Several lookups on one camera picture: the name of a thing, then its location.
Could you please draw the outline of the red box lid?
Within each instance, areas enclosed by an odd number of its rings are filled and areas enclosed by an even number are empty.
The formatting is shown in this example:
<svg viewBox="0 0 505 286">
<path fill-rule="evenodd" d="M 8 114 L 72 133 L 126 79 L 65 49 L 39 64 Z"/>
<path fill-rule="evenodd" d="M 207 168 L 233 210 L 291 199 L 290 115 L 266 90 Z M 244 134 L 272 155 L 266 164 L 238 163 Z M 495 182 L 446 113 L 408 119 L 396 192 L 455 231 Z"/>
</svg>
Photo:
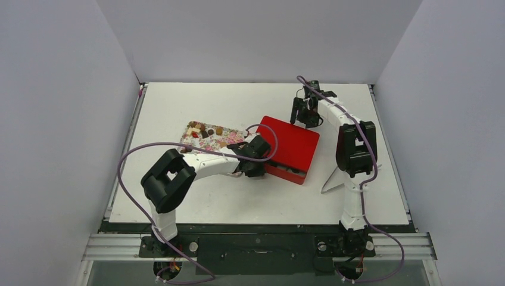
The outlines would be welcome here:
<svg viewBox="0 0 505 286">
<path fill-rule="evenodd" d="M 288 122 L 264 116 L 257 132 L 271 145 L 277 147 L 272 161 L 297 171 L 308 172 L 320 135 Z"/>
</svg>

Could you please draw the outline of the red chocolate box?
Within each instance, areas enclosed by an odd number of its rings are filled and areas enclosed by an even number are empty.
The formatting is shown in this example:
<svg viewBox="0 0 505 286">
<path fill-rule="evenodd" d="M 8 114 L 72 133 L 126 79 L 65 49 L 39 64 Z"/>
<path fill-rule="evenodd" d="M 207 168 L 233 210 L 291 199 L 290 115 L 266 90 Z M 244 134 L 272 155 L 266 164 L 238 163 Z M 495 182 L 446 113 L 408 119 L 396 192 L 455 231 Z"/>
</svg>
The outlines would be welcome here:
<svg viewBox="0 0 505 286">
<path fill-rule="evenodd" d="M 302 170 L 293 169 L 279 164 L 266 164 L 265 169 L 267 173 L 273 176 L 299 185 L 302 185 L 307 177 L 307 173 Z"/>
</svg>

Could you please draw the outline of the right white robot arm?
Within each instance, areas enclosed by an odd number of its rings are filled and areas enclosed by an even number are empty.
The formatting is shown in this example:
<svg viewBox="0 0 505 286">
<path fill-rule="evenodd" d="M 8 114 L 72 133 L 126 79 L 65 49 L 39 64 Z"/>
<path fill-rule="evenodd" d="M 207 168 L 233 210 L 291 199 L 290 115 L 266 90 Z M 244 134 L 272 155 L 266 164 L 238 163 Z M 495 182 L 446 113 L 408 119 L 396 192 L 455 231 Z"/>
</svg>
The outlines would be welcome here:
<svg viewBox="0 0 505 286">
<path fill-rule="evenodd" d="M 297 79 L 303 85 L 304 96 L 294 98 L 290 123 L 315 128 L 326 122 L 336 129 L 336 172 L 343 175 L 344 187 L 344 209 L 339 220 L 342 234 L 337 236 L 336 246 L 345 256 L 359 256 L 367 246 L 364 189 L 377 177 L 376 126 L 353 116 L 336 94 L 323 91 L 318 81 L 302 76 Z"/>
</svg>

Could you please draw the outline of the metal serving tongs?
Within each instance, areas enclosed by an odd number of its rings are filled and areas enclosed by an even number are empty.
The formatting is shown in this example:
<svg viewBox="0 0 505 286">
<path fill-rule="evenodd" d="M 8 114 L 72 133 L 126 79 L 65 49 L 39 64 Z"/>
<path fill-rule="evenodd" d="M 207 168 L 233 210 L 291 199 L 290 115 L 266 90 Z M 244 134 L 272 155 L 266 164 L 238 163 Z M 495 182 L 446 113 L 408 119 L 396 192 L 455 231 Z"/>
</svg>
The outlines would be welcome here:
<svg viewBox="0 0 505 286">
<path fill-rule="evenodd" d="M 345 184 L 346 175 L 339 167 L 336 167 L 321 187 L 320 193 L 327 194 L 342 188 Z"/>
</svg>

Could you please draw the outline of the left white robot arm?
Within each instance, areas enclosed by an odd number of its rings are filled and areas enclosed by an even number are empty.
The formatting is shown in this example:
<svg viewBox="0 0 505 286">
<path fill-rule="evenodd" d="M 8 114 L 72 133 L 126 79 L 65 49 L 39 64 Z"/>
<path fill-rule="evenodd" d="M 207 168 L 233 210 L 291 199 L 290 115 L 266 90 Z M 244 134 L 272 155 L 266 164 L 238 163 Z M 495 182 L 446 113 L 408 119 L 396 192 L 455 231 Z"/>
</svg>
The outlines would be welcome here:
<svg viewBox="0 0 505 286">
<path fill-rule="evenodd" d="M 250 178 L 263 176 L 264 162 L 272 151 L 261 135 L 251 135 L 245 141 L 208 153 L 182 154 L 176 149 L 167 150 L 141 179 L 154 221 L 154 248 L 162 256 L 176 252 L 176 209 L 194 181 L 234 173 Z"/>
</svg>

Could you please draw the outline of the floral rectangular tray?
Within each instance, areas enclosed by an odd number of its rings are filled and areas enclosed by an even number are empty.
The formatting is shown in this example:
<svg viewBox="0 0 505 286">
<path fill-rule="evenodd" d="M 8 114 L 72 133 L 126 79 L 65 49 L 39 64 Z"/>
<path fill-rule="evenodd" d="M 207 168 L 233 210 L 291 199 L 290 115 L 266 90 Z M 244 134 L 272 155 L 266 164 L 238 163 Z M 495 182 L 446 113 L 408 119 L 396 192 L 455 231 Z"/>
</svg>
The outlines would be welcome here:
<svg viewBox="0 0 505 286">
<path fill-rule="evenodd" d="M 216 134 L 217 128 L 223 129 L 222 135 Z M 192 132 L 196 132 L 198 134 L 198 138 L 194 138 L 192 136 Z M 183 132 L 180 143 L 205 150 L 217 151 L 230 144 L 244 141 L 247 135 L 248 132 L 245 130 L 211 125 L 209 123 L 198 121 L 190 121 L 186 125 L 186 129 Z"/>
</svg>

